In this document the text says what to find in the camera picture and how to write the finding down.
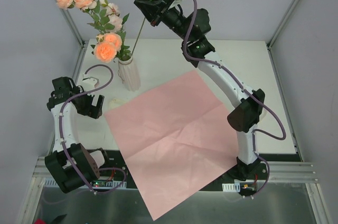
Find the peach double rose stem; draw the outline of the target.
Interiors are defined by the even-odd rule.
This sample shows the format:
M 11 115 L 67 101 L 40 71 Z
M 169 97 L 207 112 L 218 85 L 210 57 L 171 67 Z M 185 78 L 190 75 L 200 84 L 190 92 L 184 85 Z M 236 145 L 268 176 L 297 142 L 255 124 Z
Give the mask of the peach double rose stem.
M 92 44 L 91 52 L 98 60 L 108 63 L 115 58 L 121 61 L 127 61 L 132 57 L 129 46 L 125 45 L 125 32 L 109 32 L 98 34 L 96 36 L 96 44 Z

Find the pink wrapping paper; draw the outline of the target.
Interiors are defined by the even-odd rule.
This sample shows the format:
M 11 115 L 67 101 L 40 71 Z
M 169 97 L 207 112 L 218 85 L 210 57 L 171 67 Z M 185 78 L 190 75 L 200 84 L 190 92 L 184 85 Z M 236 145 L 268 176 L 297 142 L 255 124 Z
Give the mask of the pink wrapping paper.
M 187 72 L 105 113 L 125 160 L 164 164 L 177 158 L 183 165 L 201 158 L 226 170 L 236 164 L 238 141 L 227 121 L 228 110 L 196 71 Z M 140 191 L 153 220 L 198 191 L 159 185 Z

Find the cream gold-lettered ribbon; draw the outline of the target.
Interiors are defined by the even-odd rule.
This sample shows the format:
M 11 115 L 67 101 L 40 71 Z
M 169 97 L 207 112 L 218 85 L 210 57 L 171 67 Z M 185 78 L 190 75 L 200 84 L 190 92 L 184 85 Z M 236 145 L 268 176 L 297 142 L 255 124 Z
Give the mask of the cream gold-lettered ribbon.
M 110 100 L 108 102 L 108 109 L 115 109 L 117 107 L 122 106 L 123 104 L 125 104 L 126 102 L 124 100 L 118 99 L 118 98 L 113 98 L 112 100 Z

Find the pale pink rose stem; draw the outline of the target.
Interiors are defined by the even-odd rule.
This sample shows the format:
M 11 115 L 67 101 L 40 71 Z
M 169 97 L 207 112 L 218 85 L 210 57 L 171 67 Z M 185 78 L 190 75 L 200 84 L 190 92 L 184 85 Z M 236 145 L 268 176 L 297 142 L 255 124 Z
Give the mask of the pale pink rose stem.
M 105 33 L 113 32 L 125 32 L 124 25 L 128 20 L 129 15 L 124 17 L 120 16 L 118 6 L 114 3 L 109 3 L 107 0 L 98 0 L 100 2 L 100 22 L 105 28 Z

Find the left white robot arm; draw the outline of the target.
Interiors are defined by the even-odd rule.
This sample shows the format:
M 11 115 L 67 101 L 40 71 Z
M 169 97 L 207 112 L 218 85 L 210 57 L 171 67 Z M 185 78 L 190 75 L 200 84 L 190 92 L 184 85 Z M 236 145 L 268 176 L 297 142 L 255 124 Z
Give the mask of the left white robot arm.
M 45 158 L 45 166 L 63 193 L 84 186 L 108 175 L 111 162 L 102 148 L 87 150 L 80 143 L 76 128 L 78 115 L 98 119 L 102 115 L 104 96 L 100 95 L 93 105 L 93 95 L 82 94 L 82 86 L 72 78 L 52 80 L 54 90 L 47 105 L 54 119 L 55 141 L 52 153 Z

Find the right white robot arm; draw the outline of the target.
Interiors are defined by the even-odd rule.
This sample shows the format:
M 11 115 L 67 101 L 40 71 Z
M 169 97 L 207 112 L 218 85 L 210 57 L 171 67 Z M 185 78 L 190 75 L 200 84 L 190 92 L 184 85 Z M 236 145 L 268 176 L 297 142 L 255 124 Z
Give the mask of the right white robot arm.
M 227 116 L 227 121 L 237 133 L 239 154 L 236 165 L 228 174 L 234 179 L 245 181 L 256 174 L 260 163 L 255 153 L 253 132 L 257 129 L 262 113 L 261 103 L 265 100 L 265 93 L 261 89 L 245 87 L 225 68 L 214 46 L 205 36 L 211 30 L 208 11 L 195 7 L 189 16 L 184 16 L 182 7 L 175 6 L 174 2 L 175 0 L 134 0 L 134 5 L 151 26 L 164 23 L 181 37 L 185 59 L 211 78 L 230 100 L 234 109 Z

